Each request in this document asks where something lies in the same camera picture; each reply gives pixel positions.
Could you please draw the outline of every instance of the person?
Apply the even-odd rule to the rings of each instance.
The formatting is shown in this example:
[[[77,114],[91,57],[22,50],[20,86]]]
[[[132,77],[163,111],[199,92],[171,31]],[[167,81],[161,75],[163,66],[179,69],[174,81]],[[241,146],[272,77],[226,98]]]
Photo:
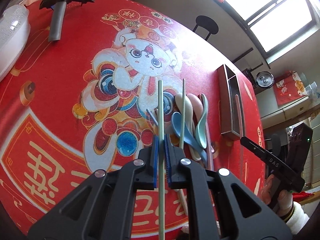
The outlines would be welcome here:
[[[272,187],[274,175],[270,175],[266,180],[266,185],[260,190],[258,197],[266,204],[271,202],[270,190]],[[292,193],[282,190],[278,197],[279,210],[277,215],[287,224],[293,235],[296,235],[308,222],[309,217],[304,213],[301,205],[293,201]],[[181,228],[185,234],[189,233],[189,225]]]

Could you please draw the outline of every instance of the cartoon rabbit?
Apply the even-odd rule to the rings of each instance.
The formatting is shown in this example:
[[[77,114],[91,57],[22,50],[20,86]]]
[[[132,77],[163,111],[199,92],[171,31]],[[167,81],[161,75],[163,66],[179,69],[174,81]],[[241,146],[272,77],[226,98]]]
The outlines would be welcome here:
[[[84,156],[91,171],[117,169],[122,165],[115,163],[117,153],[135,159],[151,144],[155,127],[146,109],[158,106],[159,79],[164,83],[165,122],[169,122],[173,96],[182,87],[176,74],[182,60],[177,47],[160,34],[143,25],[136,32],[121,30],[112,48],[98,52],[84,75],[88,85],[74,115],[89,128]]]

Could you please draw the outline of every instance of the green spoon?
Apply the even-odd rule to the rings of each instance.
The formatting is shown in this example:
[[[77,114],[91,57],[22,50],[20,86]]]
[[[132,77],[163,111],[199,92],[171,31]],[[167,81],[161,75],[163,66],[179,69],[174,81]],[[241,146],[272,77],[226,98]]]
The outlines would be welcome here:
[[[203,112],[197,124],[195,134],[196,134],[196,140],[198,144],[203,149],[206,149],[207,140],[205,138],[205,123],[207,122],[207,115],[208,115],[208,100],[204,94],[201,94],[201,97],[203,102]]]

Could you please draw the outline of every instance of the white sleeve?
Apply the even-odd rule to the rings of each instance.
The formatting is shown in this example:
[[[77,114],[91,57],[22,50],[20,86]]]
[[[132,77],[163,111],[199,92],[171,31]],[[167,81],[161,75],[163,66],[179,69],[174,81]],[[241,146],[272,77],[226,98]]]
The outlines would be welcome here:
[[[290,228],[291,233],[296,235],[301,228],[308,222],[309,217],[304,213],[301,205],[297,202],[293,202],[294,211],[292,217],[287,221],[287,226]]]

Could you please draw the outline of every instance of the window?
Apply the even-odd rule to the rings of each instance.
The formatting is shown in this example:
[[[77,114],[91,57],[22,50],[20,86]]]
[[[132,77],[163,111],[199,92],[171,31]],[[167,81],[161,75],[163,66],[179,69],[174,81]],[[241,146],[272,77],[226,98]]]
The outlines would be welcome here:
[[[316,24],[308,0],[225,0],[220,6],[246,31],[264,58]]]

